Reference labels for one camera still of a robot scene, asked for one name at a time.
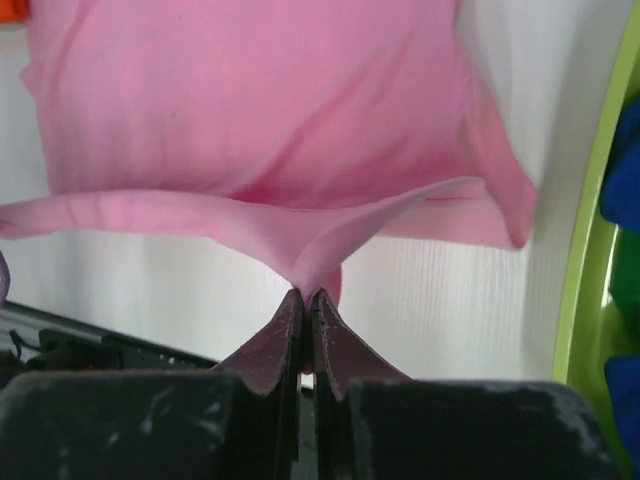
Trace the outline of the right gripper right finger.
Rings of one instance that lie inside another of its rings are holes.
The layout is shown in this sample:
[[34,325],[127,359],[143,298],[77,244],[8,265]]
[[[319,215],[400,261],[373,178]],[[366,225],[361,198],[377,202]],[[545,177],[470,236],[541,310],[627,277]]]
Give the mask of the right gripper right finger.
[[310,310],[322,479],[618,479],[591,407],[539,381],[409,378],[325,292]]

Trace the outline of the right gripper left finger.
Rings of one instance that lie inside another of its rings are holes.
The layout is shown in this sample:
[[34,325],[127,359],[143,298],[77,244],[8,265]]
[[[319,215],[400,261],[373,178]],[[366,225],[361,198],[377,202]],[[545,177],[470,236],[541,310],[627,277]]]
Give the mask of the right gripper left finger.
[[209,369],[30,371],[1,392],[5,479],[287,479],[303,301]]

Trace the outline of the pink t shirt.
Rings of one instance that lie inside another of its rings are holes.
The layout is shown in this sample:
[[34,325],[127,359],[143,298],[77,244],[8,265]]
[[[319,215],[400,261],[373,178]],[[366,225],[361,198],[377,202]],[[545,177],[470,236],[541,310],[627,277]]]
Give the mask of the pink t shirt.
[[498,248],[537,199],[458,1],[34,1],[47,197],[1,234],[208,237],[311,298],[378,233]]

